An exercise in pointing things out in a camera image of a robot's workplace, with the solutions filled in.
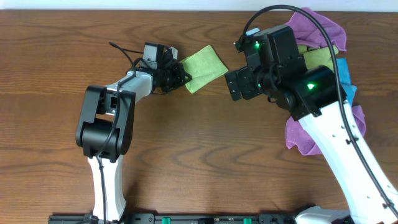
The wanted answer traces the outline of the light green cloth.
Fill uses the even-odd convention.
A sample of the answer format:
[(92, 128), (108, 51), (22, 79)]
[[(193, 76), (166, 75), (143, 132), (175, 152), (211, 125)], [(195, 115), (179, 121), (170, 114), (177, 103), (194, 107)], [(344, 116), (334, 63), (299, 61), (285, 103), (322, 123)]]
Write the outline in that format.
[(192, 76), (192, 80), (185, 84), (190, 93), (195, 93), (228, 71), (210, 45), (181, 60), (180, 63), (184, 70)]

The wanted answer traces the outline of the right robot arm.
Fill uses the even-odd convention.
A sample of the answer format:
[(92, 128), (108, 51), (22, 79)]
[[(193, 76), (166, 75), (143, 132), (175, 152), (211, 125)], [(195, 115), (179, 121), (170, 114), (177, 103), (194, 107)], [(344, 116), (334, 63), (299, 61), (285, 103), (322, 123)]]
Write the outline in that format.
[(397, 190), (362, 137), (328, 67), (243, 67), (225, 77), (234, 101), (264, 93), (289, 111), (315, 141), (345, 195), (348, 210), (312, 206), (295, 216), (296, 223), (397, 223)]

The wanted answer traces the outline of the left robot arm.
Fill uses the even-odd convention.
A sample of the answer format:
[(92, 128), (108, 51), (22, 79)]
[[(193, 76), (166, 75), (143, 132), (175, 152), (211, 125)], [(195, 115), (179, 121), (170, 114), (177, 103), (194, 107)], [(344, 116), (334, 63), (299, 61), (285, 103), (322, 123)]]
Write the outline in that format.
[(132, 142), (135, 105), (155, 89), (175, 90), (192, 79), (177, 62), (178, 51), (170, 47), (144, 52), (115, 83), (90, 85), (85, 92), (76, 131), (76, 143), (93, 173), (95, 206), (88, 223), (120, 223), (126, 208), (123, 195), (123, 159)]

